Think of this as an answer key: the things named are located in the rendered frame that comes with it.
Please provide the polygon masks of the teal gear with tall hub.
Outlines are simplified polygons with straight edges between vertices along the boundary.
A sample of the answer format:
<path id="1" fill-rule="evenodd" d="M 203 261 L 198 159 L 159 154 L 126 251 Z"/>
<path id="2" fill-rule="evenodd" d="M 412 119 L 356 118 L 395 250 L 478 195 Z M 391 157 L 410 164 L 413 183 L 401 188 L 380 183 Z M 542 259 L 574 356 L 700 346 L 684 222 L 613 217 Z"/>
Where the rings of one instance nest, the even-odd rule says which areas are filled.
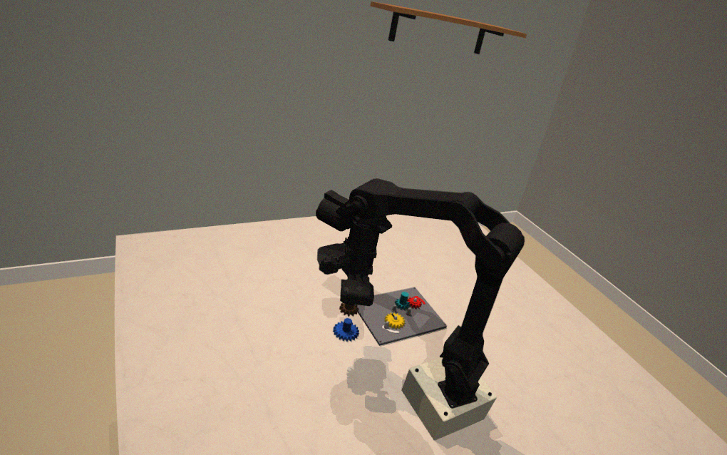
<path id="1" fill-rule="evenodd" d="M 395 301 L 396 305 L 398 306 L 397 308 L 400 308 L 400 310 L 401 309 L 403 309 L 403 310 L 408 309 L 408 307 L 410 305 L 409 305 L 409 302 L 407 302 L 407 299 L 408 299 L 408 293 L 407 292 L 402 292 L 401 298 L 400 299 L 397 299 Z"/>

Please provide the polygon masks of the brown gear with tall cylinder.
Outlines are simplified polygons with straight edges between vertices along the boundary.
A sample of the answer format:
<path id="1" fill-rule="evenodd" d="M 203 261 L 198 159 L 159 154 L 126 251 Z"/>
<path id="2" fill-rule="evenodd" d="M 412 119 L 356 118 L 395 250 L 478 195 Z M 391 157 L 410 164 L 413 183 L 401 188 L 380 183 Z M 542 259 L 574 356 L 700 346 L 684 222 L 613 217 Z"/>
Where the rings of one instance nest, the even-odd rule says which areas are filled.
<path id="1" fill-rule="evenodd" d="M 359 311 L 357 305 L 349 305 L 346 303 L 341 303 L 341 306 L 339 307 L 340 313 L 344 313 L 344 315 L 347 315 L 348 317 L 351 315 L 352 317 L 354 315 L 357 315 L 357 312 Z"/>

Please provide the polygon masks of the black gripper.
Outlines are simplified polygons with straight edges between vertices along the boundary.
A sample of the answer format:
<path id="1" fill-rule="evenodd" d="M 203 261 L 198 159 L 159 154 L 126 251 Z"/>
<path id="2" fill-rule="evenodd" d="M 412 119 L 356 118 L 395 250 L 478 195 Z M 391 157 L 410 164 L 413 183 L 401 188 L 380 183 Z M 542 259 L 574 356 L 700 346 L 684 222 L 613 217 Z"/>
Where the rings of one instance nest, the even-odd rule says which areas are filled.
<path id="1" fill-rule="evenodd" d="M 361 249 L 353 246 L 347 238 L 347 255 L 350 255 L 351 271 L 345 272 L 347 280 L 341 280 L 340 301 L 349 305 L 371 306 L 374 299 L 373 285 L 368 275 L 373 274 L 373 259 L 376 247 Z"/>

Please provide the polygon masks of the yellow gear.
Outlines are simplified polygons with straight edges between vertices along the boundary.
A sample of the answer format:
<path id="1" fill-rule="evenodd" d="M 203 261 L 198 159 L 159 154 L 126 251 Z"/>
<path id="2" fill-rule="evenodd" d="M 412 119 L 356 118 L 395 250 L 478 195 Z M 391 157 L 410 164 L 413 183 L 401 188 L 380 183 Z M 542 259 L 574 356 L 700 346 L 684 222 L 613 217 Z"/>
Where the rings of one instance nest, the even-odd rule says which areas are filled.
<path id="1" fill-rule="evenodd" d="M 397 319 L 394 319 L 395 316 L 397 316 Z M 405 320 L 403 319 L 403 317 L 401 315 L 398 316 L 398 314 L 395 314 L 395 313 L 394 314 L 390 313 L 389 315 L 387 315 L 385 318 L 385 321 L 389 321 L 389 326 L 391 326 L 391 329 L 393 327 L 395 329 L 396 328 L 400 329 L 400 327 L 403 327 L 403 325 L 405 324 Z"/>

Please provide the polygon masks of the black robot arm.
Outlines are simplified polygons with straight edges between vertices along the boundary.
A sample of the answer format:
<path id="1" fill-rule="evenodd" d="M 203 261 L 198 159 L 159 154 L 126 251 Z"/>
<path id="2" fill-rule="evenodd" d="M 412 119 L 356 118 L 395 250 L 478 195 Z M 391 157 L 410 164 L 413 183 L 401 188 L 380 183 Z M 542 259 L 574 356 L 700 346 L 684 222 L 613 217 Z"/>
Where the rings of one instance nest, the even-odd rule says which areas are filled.
<path id="1" fill-rule="evenodd" d="M 489 365 L 483 332 L 502 279 L 523 248 L 524 235 L 472 192 L 401 188 L 379 178 L 352 190 L 349 199 L 333 190 L 325 192 L 316 209 L 318 220 L 340 232 L 350 229 L 349 242 L 361 249 L 377 246 L 379 233 L 392 227 L 386 216 L 395 214 L 453 221 L 475 255 L 477 280 L 462 327 L 458 325 L 443 346 L 445 381 L 438 386 L 451 409 L 476 402 L 478 380 Z M 487 236 L 478 223 L 488 227 Z M 349 256 L 347 237 L 345 243 L 320 247 L 319 271 L 350 272 Z"/>

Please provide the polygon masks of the blue gear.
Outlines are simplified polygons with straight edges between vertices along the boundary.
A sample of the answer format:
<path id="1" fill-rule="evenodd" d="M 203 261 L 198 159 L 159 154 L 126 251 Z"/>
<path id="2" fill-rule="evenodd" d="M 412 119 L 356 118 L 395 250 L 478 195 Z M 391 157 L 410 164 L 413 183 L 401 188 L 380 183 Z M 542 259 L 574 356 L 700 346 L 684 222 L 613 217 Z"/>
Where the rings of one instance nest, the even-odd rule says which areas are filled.
<path id="1" fill-rule="evenodd" d="M 348 339 L 349 341 L 351 341 L 351 339 L 355 340 L 355 338 L 357 339 L 359 335 L 358 327 L 356 327 L 349 318 L 346 318 L 343 322 L 337 322 L 334 326 L 333 332 L 336 337 L 339 337 L 339 339 L 342 338 L 343 341 L 348 341 Z"/>

